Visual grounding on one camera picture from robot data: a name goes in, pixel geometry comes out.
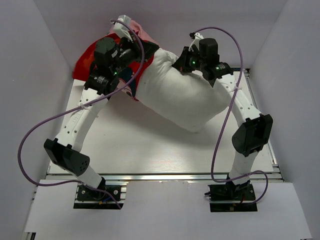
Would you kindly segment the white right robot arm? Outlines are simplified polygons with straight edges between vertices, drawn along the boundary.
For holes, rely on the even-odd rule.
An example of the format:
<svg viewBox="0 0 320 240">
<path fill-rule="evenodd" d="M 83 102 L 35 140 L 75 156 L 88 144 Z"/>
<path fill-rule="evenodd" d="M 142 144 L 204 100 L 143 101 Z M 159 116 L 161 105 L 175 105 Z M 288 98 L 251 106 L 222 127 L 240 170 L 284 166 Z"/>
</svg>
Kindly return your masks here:
<svg viewBox="0 0 320 240">
<path fill-rule="evenodd" d="M 231 140 L 236 153 L 225 187 L 226 195 L 236 200 L 243 195 L 244 188 L 250 182 L 256 156 L 268 143 L 273 119 L 269 114 L 263 115 L 249 101 L 231 67 L 220 61 L 218 43 L 214 38 L 204 38 L 196 33 L 190 46 L 183 48 L 172 66 L 181 73 L 200 71 L 211 87 L 217 88 L 218 93 L 226 99 L 236 119 L 238 129 Z"/>
</svg>

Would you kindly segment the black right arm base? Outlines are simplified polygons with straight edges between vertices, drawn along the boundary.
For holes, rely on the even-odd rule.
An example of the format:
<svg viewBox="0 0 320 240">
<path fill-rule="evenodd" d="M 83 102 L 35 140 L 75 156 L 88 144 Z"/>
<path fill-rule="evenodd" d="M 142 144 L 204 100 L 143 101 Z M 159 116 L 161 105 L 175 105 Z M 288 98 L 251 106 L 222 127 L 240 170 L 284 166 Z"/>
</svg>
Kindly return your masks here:
<svg viewBox="0 0 320 240">
<path fill-rule="evenodd" d="M 209 199 L 212 213 L 257 212 L 253 185 L 248 180 L 244 184 L 234 185 L 232 181 L 225 184 L 208 185 L 204 196 Z"/>
</svg>

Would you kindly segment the white pillow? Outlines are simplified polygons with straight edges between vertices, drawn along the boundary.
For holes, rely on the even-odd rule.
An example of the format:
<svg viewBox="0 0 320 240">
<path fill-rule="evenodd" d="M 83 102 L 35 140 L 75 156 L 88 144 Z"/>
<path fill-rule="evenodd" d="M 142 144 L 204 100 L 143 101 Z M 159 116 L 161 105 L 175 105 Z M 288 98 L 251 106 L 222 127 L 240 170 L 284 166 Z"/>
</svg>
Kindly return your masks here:
<svg viewBox="0 0 320 240">
<path fill-rule="evenodd" d="M 173 68 L 177 59 L 174 53 L 159 48 L 139 79 L 135 98 L 180 128 L 197 133 L 228 103 L 202 76 Z"/>
</svg>

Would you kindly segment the red patterned pillowcase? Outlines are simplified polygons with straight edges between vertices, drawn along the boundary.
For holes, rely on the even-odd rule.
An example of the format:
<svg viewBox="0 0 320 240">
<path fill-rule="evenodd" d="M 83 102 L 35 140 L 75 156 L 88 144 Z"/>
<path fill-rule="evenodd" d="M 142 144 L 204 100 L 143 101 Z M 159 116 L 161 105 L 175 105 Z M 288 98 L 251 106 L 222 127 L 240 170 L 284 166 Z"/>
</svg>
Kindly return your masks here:
<svg viewBox="0 0 320 240">
<path fill-rule="evenodd" d="M 150 42 L 158 45 L 159 43 L 156 42 L 154 39 L 152 39 L 148 33 L 142 28 L 142 26 L 137 23 L 135 20 L 131 20 L 129 23 L 129 27 L 138 35 L 139 38 L 142 39 L 143 43 Z M 94 50 L 96 48 L 96 41 L 93 42 L 80 56 L 80 58 L 77 60 L 73 72 L 72 77 L 77 80 L 81 81 L 87 81 L 89 75 L 90 75 L 90 68 L 94 61 Z M 147 62 L 143 64 L 143 67 L 137 77 L 129 84 L 129 86 L 125 87 L 123 92 L 128 94 L 132 99 L 135 99 L 136 90 L 138 87 L 138 83 L 140 81 L 140 78 L 143 74 L 143 72 L 149 67 L 154 59 L 151 58 Z M 118 89 L 122 88 L 134 74 L 138 70 L 140 66 L 139 62 L 134 62 L 129 65 L 125 70 L 123 70 L 119 75 L 119 84 L 117 86 Z"/>
</svg>

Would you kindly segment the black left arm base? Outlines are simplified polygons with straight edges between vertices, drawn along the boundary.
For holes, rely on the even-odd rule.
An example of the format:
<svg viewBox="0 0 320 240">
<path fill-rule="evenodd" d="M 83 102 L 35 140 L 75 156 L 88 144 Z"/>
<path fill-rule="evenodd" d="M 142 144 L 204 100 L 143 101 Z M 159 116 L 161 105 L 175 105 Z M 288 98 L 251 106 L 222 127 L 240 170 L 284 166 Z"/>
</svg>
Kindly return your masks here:
<svg viewBox="0 0 320 240">
<path fill-rule="evenodd" d="M 83 184 L 76 188 L 73 208 L 82 210 L 120 210 L 126 199 L 127 185 L 125 183 L 106 183 L 107 193 L 93 191 Z"/>
</svg>

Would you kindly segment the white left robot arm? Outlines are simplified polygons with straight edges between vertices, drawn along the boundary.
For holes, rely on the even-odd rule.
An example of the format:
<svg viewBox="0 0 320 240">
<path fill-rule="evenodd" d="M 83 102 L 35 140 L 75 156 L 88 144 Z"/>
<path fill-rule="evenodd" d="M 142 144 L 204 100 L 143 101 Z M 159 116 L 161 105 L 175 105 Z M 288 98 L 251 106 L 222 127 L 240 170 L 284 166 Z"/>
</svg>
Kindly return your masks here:
<svg viewBox="0 0 320 240">
<path fill-rule="evenodd" d="M 74 175 L 87 185 L 88 193 L 96 200 L 105 197 L 106 181 L 90 167 L 90 158 L 81 153 L 85 137 L 98 113 L 106 105 L 120 82 L 121 72 L 134 73 L 139 68 L 141 59 L 144 66 L 153 58 L 159 46 L 150 41 L 128 40 L 122 37 L 115 40 L 103 37 L 95 43 L 92 59 L 89 61 L 87 80 L 84 84 L 79 110 L 72 113 L 63 129 L 53 139 L 44 143 L 51 161 Z M 105 97 L 97 103 L 86 104 Z"/>
</svg>

